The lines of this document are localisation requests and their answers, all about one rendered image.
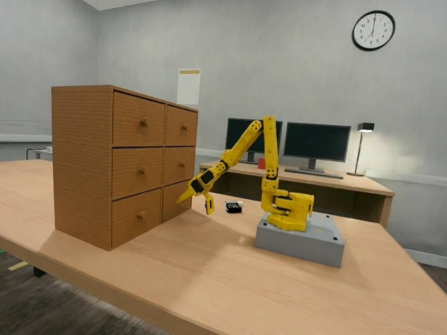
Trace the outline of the brown wooden chest of drawers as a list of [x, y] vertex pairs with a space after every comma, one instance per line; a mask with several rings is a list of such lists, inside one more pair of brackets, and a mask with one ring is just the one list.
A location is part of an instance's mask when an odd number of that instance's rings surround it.
[[[112, 144], [113, 91], [163, 104], [163, 144]], [[161, 222], [163, 186], [194, 178], [198, 112], [186, 106], [114, 85], [51, 86], [55, 229], [111, 251], [173, 219]], [[195, 112], [195, 144], [165, 144], [167, 105]], [[161, 185], [112, 198], [112, 147], [155, 146], [162, 150]], [[163, 184], [165, 146], [192, 146], [193, 176]], [[111, 201], [159, 188], [159, 224], [111, 247]]]

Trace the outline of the white eraser with black sleeve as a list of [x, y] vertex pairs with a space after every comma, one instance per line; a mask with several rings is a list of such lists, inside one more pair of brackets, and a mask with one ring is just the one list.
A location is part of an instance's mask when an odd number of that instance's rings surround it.
[[244, 207], [244, 203], [242, 201], [225, 201], [225, 206], [227, 205], [240, 205]]

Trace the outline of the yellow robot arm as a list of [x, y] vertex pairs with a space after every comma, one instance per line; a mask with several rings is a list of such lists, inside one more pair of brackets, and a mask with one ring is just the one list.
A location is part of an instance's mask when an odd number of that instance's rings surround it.
[[[264, 132], [266, 176], [262, 179], [261, 208], [272, 212], [267, 216], [267, 222], [282, 230], [298, 230], [305, 232], [307, 213], [312, 196], [300, 193], [289, 193], [278, 190], [278, 150], [276, 135], [276, 119], [273, 116], [263, 117], [263, 120], [253, 121], [231, 150], [226, 150], [220, 157], [222, 160], [199, 176], [204, 186], [216, 181], [222, 174], [235, 166], [243, 154]], [[252, 140], [251, 140], [252, 139]], [[276, 140], [275, 140], [276, 139]], [[276, 168], [277, 166], [277, 168]], [[223, 172], [222, 172], [223, 171]], [[221, 173], [222, 172], [222, 173]], [[273, 195], [277, 195], [275, 206], [272, 205]], [[288, 216], [289, 212], [289, 216]]]

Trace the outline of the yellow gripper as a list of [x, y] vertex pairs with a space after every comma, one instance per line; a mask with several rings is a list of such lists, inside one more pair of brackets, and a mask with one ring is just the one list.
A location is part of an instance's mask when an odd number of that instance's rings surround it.
[[202, 173], [198, 173], [197, 177], [192, 178], [189, 181], [189, 183], [187, 184], [189, 188], [177, 199], [176, 203], [181, 203], [182, 201], [192, 197], [193, 195], [199, 196], [199, 195], [204, 194], [204, 196], [206, 197], [205, 208], [207, 211], [207, 215], [210, 215], [213, 211], [215, 211], [215, 204], [214, 204], [213, 196], [211, 196], [208, 192], [213, 187], [214, 182], [207, 186], [204, 186], [202, 181], [199, 179], [199, 176], [201, 174]]

